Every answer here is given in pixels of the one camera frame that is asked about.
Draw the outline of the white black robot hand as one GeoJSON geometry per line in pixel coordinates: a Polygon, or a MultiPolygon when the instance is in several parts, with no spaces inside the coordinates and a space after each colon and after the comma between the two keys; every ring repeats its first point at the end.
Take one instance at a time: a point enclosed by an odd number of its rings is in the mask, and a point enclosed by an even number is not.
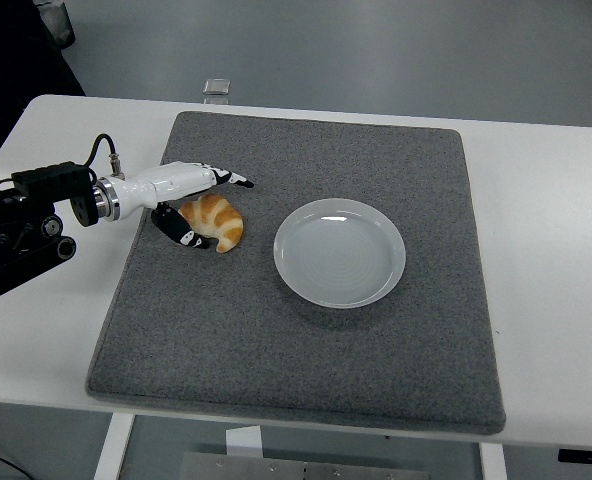
{"type": "Polygon", "coordinates": [[[169,203],[226,183],[245,188],[254,186],[250,180],[229,170],[204,163],[172,162],[126,180],[115,176],[101,178],[94,190],[101,218],[122,220],[139,208],[148,208],[154,225],[172,241],[205,249],[207,238],[195,232],[169,203]]]}

